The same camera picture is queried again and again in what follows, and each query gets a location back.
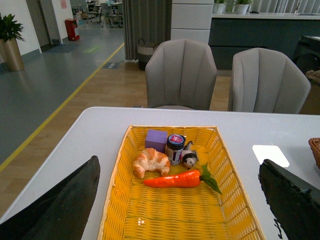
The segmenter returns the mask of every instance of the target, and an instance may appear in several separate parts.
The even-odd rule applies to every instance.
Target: wicker basket
[[[309,145],[312,150],[315,163],[320,168],[320,137],[314,137],[309,139]]]
[[[132,162],[145,146],[149,129],[192,140],[199,162],[217,180],[223,195],[205,183],[192,188],[151,188],[134,174]],[[187,171],[181,163],[169,174]],[[144,179],[159,177],[146,172]],[[110,179],[99,240],[266,239],[216,126],[129,126]]]

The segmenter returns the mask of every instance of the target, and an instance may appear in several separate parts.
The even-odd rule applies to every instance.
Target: red cabinet
[[[76,19],[67,19],[64,21],[69,41],[76,41],[80,38]]]

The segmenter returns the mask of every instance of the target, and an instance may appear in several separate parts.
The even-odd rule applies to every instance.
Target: jar lid
[[[185,146],[185,137],[179,134],[171,134],[166,140],[166,145],[172,150],[180,150]]]

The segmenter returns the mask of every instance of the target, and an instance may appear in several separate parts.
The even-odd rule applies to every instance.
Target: plant pot
[[[249,4],[239,4],[235,7],[235,12],[237,14],[246,14]]]
[[[226,5],[223,3],[214,3],[213,4],[213,13],[214,14],[222,14],[226,11]]]
[[[0,39],[0,54],[9,71],[20,71],[25,68],[15,38],[6,42],[4,42],[3,39]]]

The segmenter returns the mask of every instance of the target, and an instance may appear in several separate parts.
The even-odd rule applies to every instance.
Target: dark counter base
[[[320,36],[319,20],[213,18],[209,46],[217,69],[231,70],[234,54],[267,48],[292,59],[302,36]]]

